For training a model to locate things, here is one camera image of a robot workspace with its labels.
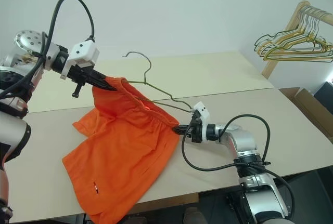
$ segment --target wire hanger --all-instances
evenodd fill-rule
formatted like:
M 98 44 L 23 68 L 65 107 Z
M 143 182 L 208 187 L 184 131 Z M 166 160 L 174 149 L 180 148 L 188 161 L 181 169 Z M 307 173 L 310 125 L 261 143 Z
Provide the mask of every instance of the wire hanger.
M 147 82 L 146 74 L 151 69 L 151 61 L 150 61 L 150 59 L 146 55 L 144 55 L 143 53 L 138 52 L 138 51 L 129 51 L 123 57 L 126 58 L 129 54 L 139 54 L 139 55 L 142 55 L 143 57 L 145 57 L 148 60 L 148 62 L 149 62 L 149 68 L 144 73 L 144 80 L 143 81 L 128 81 L 128 80 L 124 80 L 124 82 L 148 85 L 151 88 L 154 88 L 155 90 L 158 90 L 158 91 L 160 91 L 160 92 L 168 95 L 172 101 L 174 101 L 176 103 L 183 103 L 183 104 L 187 105 L 190 108 L 190 110 L 185 110 L 185 109 L 180 108 L 180 107 L 172 106 L 172 105 L 166 104 L 166 103 L 160 103 L 160 102 L 157 102 L 157 101 L 154 101 L 154 100 L 145 99 L 145 98 L 139 98 L 139 97 L 137 97 L 137 99 L 148 101 L 148 102 L 153 102 L 153 103 L 157 103 L 157 104 L 161 104 L 163 106 L 173 107 L 173 108 L 178 109 L 178 110 L 182 110 L 182 111 L 185 111 L 185 112 L 192 113 L 192 107 L 187 102 L 181 101 L 181 100 L 176 100 L 176 99 L 174 99 L 172 97 L 172 95 L 170 93 L 167 93 L 166 91 L 164 91 L 164 90 L 162 90 L 162 89 L 160 89 L 160 88 L 158 88 L 158 87 L 156 87 L 156 86 L 154 86 L 154 85 L 152 85 L 152 84 L 150 84 L 150 83 Z

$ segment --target orange shorts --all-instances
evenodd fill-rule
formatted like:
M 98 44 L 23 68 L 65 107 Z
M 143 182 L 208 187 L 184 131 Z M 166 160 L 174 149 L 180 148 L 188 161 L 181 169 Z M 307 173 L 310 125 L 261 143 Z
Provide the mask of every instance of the orange shorts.
M 178 121 L 124 78 L 117 91 L 93 87 L 95 107 L 74 127 L 88 138 L 62 161 L 80 206 L 94 223 L 116 223 L 149 189 L 172 155 Z

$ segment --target wooden clothes rack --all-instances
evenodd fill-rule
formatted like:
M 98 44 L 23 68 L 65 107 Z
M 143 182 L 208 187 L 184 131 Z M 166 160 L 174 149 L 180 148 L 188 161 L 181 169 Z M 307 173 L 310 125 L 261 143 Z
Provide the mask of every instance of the wooden clothes rack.
M 292 15 L 292 17 L 291 17 L 288 25 L 286 26 L 285 30 L 293 30 L 293 29 L 295 29 L 297 27 L 297 25 L 299 24 L 299 18 L 298 18 L 298 12 L 299 12 L 299 10 L 302 7 L 304 7 L 304 6 L 310 6 L 310 5 L 311 5 L 310 2 L 308 2 L 308 1 L 301 1 L 297 5 L 297 7 L 295 9 L 295 12 L 293 12 L 293 15 Z M 309 11 L 305 12 L 305 14 L 309 15 L 309 16 L 311 16 L 313 18 L 319 19 L 320 21 L 333 26 L 333 15 L 325 15 L 325 16 L 323 16 L 321 18 L 318 18 L 317 15 L 315 15 L 315 14 L 309 12 Z M 279 61 L 277 61 L 277 60 L 270 60 L 270 61 L 268 61 L 266 67 L 264 68 L 264 70 L 262 71 L 261 74 L 265 78 L 269 78 L 278 62 Z

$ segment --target green wire hanger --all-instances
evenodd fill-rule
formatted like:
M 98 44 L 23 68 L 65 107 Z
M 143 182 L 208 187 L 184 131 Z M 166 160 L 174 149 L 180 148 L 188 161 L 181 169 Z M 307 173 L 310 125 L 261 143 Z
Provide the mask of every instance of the green wire hanger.
M 187 102 L 181 101 L 181 100 L 176 100 L 176 99 L 174 99 L 172 97 L 172 95 L 170 93 L 167 93 L 166 91 L 164 91 L 164 90 L 162 90 L 162 89 L 160 89 L 160 88 L 158 88 L 158 87 L 156 87 L 156 86 L 154 86 L 154 85 L 152 85 L 152 84 L 150 84 L 150 83 L 147 82 L 146 74 L 151 69 L 151 61 L 149 60 L 149 58 L 146 55 L 144 55 L 143 53 L 138 52 L 138 51 L 129 51 L 123 57 L 126 58 L 129 54 L 139 54 L 139 55 L 142 55 L 143 57 L 145 57 L 148 60 L 148 62 L 149 62 L 149 68 L 144 73 L 144 80 L 143 81 L 128 81 L 128 80 L 124 80 L 124 82 L 148 85 L 151 88 L 154 88 L 155 90 L 158 90 L 158 91 L 160 91 L 160 92 L 168 95 L 172 101 L 174 101 L 176 103 L 183 103 L 183 104 L 187 105 L 190 110 L 185 110 L 185 109 L 180 108 L 180 107 L 172 106 L 172 105 L 166 104 L 166 103 L 160 103 L 160 102 L 157 102 L 157 101 L 154 101 L 154 100 L 145 99 L 145 98 L 137 98 L 137 99 L 148 101 L 148 102 L 152 102 L 152 103 L 161 104 L 163 106 L 168 106 L 168 107 L 172 107 L 172 108 L 175 108 L 175 109 L 178 109 L 178 110 L 182 110 L 182 111 L 186 111 L 186 112 L 192 113 L 192 107 Z

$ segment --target white wall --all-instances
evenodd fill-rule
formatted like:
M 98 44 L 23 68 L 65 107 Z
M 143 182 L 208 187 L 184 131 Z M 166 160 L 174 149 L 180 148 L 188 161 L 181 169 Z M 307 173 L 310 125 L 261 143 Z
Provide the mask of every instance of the white wall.
M 121 58 L 128 50 L 151 56 L 240 50 L 261 71 L 265 62 L 253 52 L 253 43 L 263 34 L 282 30 L 301 0 L 84 1 L 95 21 L 101 58 Z M 331 0 L 308 1 L 333 12 Z M 17 31 L 48 31 L 56 2 L 0 0 L 0 57 L 11 50 Z M 333 27 L 322 29 L 333 42 Z M 59 13 L 53 41 L 71 47 L 88 34 L 89 23 L 83 8 L 68 0 Z M 278 87 L 315 90 L 333 70 L 332 65 L 281 62 L 271 81 Z

